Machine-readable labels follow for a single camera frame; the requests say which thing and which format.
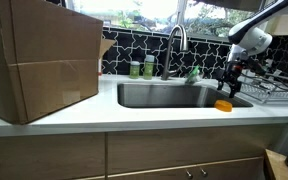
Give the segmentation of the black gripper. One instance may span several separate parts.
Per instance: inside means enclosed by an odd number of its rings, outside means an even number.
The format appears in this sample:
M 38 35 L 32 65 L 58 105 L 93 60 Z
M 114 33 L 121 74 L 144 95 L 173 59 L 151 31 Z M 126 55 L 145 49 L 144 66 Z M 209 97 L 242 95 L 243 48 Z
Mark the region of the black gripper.
M 246 62 L 241 60 L 229 61 L 226 64 L 222 79 L 218 80 L 217 90 L 222 90 L 224 86 L 224 82 L 230 85 L 234 85 L 230 87 L 229 97 L 233 98 L 237 92 L 241 89 L 241 82 L 238 82 L 238 78 L 240 77 L 242 70 L 246 67 Z

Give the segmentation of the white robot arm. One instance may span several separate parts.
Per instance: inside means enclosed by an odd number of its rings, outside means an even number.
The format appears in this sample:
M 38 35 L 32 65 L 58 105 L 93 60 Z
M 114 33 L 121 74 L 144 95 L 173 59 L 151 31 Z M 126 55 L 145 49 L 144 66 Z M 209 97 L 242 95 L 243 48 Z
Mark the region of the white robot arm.
M 217 78 L 218 90 L 227 84 L 230 87 L 229 97 L 233 98 L 241 89 L 242 82 L 238 78 L 243 69 L 251 69 L 260 76 L 266 75 L 262 66 L 252 60 L 251 56 L 262 53 L 272 42 L 272 36 L 260 29 L 259 25 L 280 15 L 288 15 L 288 0 L 275 0 L 269 3 L 230 29 L 228 40 L 232 46 L 225 69 L 220 71 Z

